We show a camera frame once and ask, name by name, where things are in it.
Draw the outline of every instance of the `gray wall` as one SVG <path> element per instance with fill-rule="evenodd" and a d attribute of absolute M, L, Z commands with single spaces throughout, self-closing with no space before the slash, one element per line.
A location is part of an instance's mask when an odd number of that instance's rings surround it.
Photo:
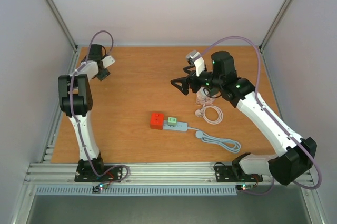
<path fill-rule="evenodd" d="M 72 49 L 44 0 L 0 0 L 0 223 L 37 162 Z"/>
<path fill-rule="evenodd" d="M 336 39 L 337 0 L 294 0 L 265 49 L 285 121 L 318 144 L 318 192 L 331 223 L 337 220 Z"/>
<path fill-rule="evenodd" d="M 140 46 L 209 45 L 231 35 L 259 44 L 283 1 L 54 0 L 77 44 L 87 44 L 97 30 L 106 29 L 116 44 Z M 110 42 L 104 35 L 95 41 Z"/>

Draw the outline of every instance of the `white grille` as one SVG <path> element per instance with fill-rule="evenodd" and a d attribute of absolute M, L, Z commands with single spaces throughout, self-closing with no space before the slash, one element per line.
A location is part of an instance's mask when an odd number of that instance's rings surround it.
<path fill-rule="evenodd" d="M 236 195 L 235 186 L 125 186 L 112 185 L 100 193 L 92 186 L 39 186 L 38 195 L 107 195 L 107 196 L 165 196 L 165 195 Z"/>

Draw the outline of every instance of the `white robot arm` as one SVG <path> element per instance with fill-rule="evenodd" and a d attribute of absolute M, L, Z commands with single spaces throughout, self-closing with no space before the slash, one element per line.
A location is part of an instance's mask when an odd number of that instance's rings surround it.
<path fill-rule="evenodd" d="M 100 57 L 95 57 L 95 53 L 102 53 L 102 48 L 100 45 L 92 45 L 92 51 L 93 53 L 89 54 L 89 59 L 87 63 L 81 63 L 81 65 L 84 65 L 84 67 L 80 66 L 79 71 L 76 70 L 69 75 L 63 75 L 58 78 L 60 108 L 63 112 L 66 113 L 74 127 L 78 146 L 80 148 L 80 160 L 83 161 L 87 161 L 88 158 L 84 152 L 84 147 L 81 143 L 80 134 L 82 134 L 82 139 L 84 141 L 85 148 L 88 152 L 88 156 L 90 157 L 90 159 L 97 159 L 100 154 L 100 150 L 96 145 L 91 126 L 92 97 L 88 82 L 96 76 L 100 80 L 103 80 L 106 76 L 110 74 L 107 71 L 107 68 L 115 63 L 115 59 L 110 55 L 104 57 L 103 55 L 100 55 Z M 78 128 L 77 121 L 72 116 L 70 111 L 69 83 L 73 74 L 76 74 L 73 94 L 74 112 L 77 120 L 80 121 L 80 128 Z"/>
<path fill-rule="evenodd" d="M 256 100 L 254 85 L 245 78 L 238 77 L 234 59 L 228 52 L 212 54 L 213 70 L 207 72 L 202 57 L 197 52 L 187 56 L 190 66 L 184 68 L 187 77 L 174 79 L 171 84 L 187 95 L 189 89 L 196 93 L 201 87 L 209 91 L 217 90 L 233 107 L 244 113 L 263 133 L 275 150 L 274 155 L 257 156 L 245 153 L 232 162 L 232 170 L 238 180 L 247 174 L 272 175 L 280 184 L 288 185 L 312 167 L 312 162 L 301 148 L 291 139 L 294 138 L 314 157 L 316 142 L 312 138 L 303 139 L 294 132 L 257 94 L 262 106 Z M 197 70 L 189 70 L 197 63 Z M 287 135 L 280 127 L 287 129 Z"/>

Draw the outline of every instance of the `wooden table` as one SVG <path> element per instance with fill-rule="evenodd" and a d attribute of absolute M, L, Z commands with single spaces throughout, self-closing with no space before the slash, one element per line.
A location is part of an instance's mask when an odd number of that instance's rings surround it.
<path fill-rule="evenodd" d="M 220 98 L 219 106 L 224 119 L 210 125 L 194 112 L 196 95 L 184 96 L 170 84 L 170 80 L 186 76 L 185 56 L 192 50 L 202 52 L 205 47 L 116 47 L 112 55 L 116 63 L 109 68 L 110 76 L 100 82 L 90 81 L 93 96 L 92 126 L 104 162 L 197 162 L 231 161 L 245 152 L 272 154 L 269 142 L 255 125 L 232 105 Z M 211 67 L 211 54 L 227 50 L 234 57 L 238 75 L 256 81 L 256 55 L 250 47 L 216 47 L 204 56 Z M 80 58 L 86 55 L 83 48 Z M 263 69 L 260 93 L 270 107 L 276 104 Z M 207 116 L 217 114 L 207 110 Z M 232 138 L 242 145 L 239 154 L 232 154 L 218 145 L 205 144 L 197 139 L 195 131 L 186 133 L 150 129 L 150 115 L 159 111 L 185 121 L 216 137 Z M 67 117 L 63 117 L 52 162 L 77 163 L 78 145 L 74 130 Z"/>

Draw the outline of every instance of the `red block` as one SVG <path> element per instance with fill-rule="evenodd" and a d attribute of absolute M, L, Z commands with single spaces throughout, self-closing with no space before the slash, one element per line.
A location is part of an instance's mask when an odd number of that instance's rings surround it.
<path fill-rule="evenodd" d="M 152 129 L 163 129 L 164 127 L 164 114 L 163 113 L 152 113 L 150 119 L 150 128 Z"/>

